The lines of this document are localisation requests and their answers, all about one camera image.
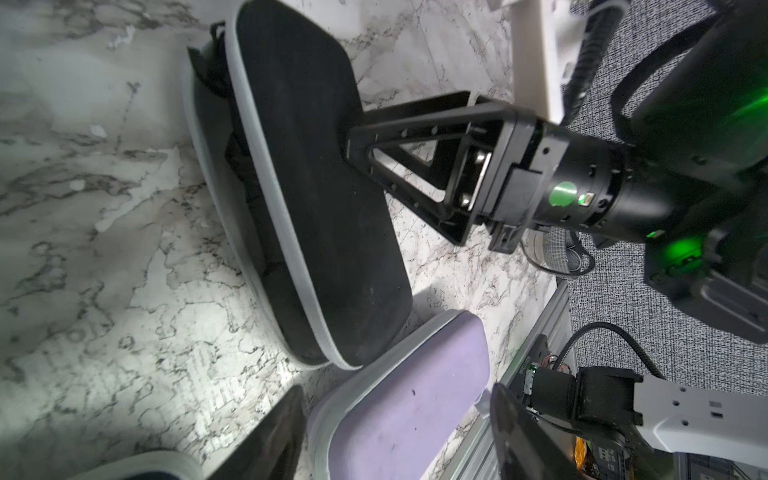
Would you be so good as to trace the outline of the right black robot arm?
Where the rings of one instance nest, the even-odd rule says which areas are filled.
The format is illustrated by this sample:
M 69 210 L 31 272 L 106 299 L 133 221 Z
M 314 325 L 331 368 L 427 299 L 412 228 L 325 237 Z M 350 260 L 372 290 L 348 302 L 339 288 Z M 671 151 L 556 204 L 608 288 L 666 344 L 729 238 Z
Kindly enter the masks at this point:
M 767 5 L 738 1 L 648 54 L 612 93 L 615 141 L 447 95 L 368 113 L 344 159 L 452 243 L 559 227 L 641 243 L 683 313 L 767 340 Z

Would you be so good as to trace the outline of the grey case back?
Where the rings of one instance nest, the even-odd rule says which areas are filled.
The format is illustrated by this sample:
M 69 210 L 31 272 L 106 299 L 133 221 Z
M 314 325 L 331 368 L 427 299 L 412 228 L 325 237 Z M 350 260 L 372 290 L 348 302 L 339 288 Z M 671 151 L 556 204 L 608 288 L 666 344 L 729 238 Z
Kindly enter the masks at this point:
M 279 1 L 224 21 L 240 120 L 279 246 L 326 365 L 380 357 L 412 292 L 382 190 L 343 158 L 363 113 L 351 62 L 323 28 Z

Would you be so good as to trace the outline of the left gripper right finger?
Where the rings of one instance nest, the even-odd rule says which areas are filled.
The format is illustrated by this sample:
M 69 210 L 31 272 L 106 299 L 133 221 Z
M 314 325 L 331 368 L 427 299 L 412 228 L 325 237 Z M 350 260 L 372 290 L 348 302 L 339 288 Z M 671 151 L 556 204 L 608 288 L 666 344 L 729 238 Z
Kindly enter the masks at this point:
M 579 472 L 509 389 L 491 390 L 490 422 L 501 479 L 578 479 Z

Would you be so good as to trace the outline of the grey zippered case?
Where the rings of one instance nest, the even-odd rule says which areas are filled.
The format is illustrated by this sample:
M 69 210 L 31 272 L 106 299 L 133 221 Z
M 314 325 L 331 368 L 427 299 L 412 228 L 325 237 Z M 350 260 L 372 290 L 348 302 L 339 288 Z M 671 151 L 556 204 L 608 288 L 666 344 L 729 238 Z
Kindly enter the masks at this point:
M 71 476 L 76 480 L 204 478 L 202 467 L 195 458 L 170 450 L 141 453 Z

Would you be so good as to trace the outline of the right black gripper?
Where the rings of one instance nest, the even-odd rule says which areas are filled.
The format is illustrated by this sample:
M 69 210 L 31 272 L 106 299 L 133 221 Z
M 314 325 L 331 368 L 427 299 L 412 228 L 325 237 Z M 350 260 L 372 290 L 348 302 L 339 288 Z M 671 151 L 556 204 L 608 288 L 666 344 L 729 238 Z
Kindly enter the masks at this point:
M 554 226 L 622 238 L 616 216 L 629 192 L 630 150 L 581 135 L 505 101 L 452 94 L 370 110 L 344 136 L 344 160 L 371 174 L 429 227 L 461 246 L 472 228 L 477 181 L 466 144 L 502 132 L 487 170 L 490 187 L 478 213 L 489 250 L 513 252 L 525 230 Z

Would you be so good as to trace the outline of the black umbrella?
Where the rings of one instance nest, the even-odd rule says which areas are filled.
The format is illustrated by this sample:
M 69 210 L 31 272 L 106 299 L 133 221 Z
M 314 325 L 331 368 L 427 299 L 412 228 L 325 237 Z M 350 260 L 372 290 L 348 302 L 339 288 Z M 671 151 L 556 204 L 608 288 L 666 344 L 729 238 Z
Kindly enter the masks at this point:
M 245 138 L 226 59 L 225 24 L 187 50 L 182 98 L 192 143 L 238 268 L 269 334 L 305 368 L 327 364 L 279 246 Z

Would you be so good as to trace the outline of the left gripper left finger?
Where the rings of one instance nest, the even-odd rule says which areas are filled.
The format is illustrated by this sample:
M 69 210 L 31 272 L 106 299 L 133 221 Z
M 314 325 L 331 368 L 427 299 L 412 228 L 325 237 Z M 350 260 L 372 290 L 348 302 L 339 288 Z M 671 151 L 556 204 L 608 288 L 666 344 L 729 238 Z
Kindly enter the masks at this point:
M 304 391 L 294 385 L 210 479 L 293 479 L 306 425 Z

